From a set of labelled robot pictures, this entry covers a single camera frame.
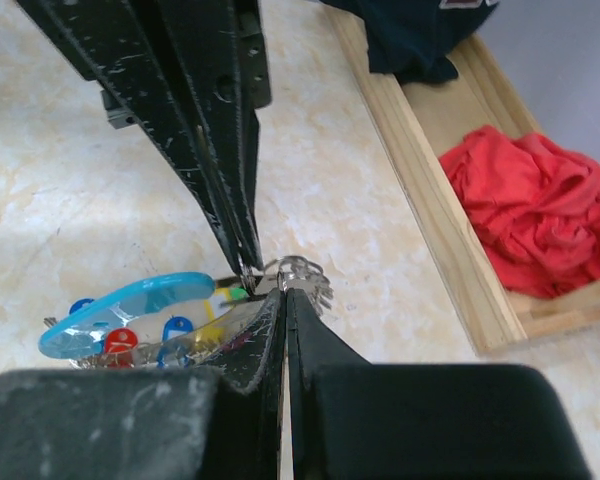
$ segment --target beige marble surface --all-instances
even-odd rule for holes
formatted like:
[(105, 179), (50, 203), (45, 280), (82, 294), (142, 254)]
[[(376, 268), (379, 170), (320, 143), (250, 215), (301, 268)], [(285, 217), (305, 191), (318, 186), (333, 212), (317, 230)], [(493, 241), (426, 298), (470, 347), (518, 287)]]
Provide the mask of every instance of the beige marble surface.
[[(600, 478), (600, 329), (477, 359), (321, 7), (264, 0), (263, 16), (274, 95), (259, 112), (264, 256), (322, 263), (336, 293), (325, 321), (371, 361), (539, 368)], [(0, 372), (66, 366), (37, 351), (44, 316), (183, 270), (229, 273), (194, 199), (0, 0)]]

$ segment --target folded clothing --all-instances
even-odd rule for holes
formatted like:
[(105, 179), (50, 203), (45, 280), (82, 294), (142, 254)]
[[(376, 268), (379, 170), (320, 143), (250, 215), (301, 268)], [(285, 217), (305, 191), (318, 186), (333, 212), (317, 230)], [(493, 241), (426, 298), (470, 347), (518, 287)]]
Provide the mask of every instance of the folded clothing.
[(369, 70), (398, 82), (442, 83), (458, 78), (445, 58), (496, 8), (495, 0), (321, 0), (364, 20)]
[(505, 288), (552, 298), (600, 278), (594, 160), (487, 126), (440, 162)]

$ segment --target white wall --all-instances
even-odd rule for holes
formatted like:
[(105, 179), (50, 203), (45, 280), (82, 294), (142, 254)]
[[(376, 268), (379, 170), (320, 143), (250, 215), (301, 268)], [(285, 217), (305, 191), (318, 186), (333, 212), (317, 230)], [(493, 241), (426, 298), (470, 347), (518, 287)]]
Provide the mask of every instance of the white wall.
[(501, 0), (480, 34), (547, 135), (600, 163), (600, 0)]

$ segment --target navy garment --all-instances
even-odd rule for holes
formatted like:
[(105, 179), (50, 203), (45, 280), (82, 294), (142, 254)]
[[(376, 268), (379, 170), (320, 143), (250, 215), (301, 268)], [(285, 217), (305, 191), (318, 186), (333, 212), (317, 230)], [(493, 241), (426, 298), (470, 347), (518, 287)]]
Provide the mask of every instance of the navy garment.
[(465, 8), (441, 8), (441, 0), (321, 1), (364, 20), (369, 70), (394, 73), (401, 84), (437, 84), (458, 78), (445, 55), (482, 25), (497, 6), (458, 0), (446, 3), (464, 3)]

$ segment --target red garment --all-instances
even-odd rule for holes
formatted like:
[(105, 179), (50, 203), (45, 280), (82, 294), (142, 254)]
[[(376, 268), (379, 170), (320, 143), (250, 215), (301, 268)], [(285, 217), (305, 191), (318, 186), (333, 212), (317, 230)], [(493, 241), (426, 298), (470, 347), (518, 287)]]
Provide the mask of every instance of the red garment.
[(600, 165), (478, 129), (440, 159), (502, 284), (551, 298), (600, 278)]

